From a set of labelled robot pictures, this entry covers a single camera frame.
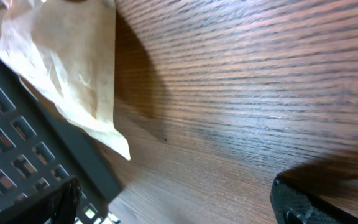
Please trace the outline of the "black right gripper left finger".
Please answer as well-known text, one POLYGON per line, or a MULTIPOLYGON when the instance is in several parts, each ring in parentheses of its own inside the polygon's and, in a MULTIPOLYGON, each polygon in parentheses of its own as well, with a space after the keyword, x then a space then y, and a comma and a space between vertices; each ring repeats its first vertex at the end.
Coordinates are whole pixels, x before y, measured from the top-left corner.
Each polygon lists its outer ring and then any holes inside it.
POLYGON ((69 177, 0 211, 0 224, 37 224, 49 220, 73 224, 81 196, 79 180, 69 177))

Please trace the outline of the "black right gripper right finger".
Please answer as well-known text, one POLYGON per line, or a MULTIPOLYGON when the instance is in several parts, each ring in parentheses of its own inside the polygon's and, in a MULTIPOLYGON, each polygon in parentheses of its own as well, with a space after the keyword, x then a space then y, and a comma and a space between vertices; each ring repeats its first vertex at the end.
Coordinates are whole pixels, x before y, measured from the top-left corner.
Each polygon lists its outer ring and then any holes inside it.
POLYGON ((358 218, 276 176, 270 203, 278 224, 358 224, 358 218))

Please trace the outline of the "snack packet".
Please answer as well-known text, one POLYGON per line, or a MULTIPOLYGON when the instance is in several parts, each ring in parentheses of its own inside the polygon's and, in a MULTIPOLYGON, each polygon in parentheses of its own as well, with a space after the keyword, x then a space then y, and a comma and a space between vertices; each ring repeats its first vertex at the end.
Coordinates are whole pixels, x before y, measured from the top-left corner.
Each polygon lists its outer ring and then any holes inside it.
POLYGON ((0 60, 71 124, 129 159, 115 129, 116 5, 111 0, 0 0, 0 60))

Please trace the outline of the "grey plastic mesh basket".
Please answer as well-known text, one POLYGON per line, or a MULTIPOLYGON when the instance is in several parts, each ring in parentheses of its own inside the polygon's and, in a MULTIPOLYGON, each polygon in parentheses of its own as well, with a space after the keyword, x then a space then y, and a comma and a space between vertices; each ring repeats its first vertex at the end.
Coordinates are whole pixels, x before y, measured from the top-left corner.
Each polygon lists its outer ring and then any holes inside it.
POLYGON ((82 196, 75 223, 118 223, 120 187, 89 137, 54 118, 0 61, 0 212, 70 177, 82 196))

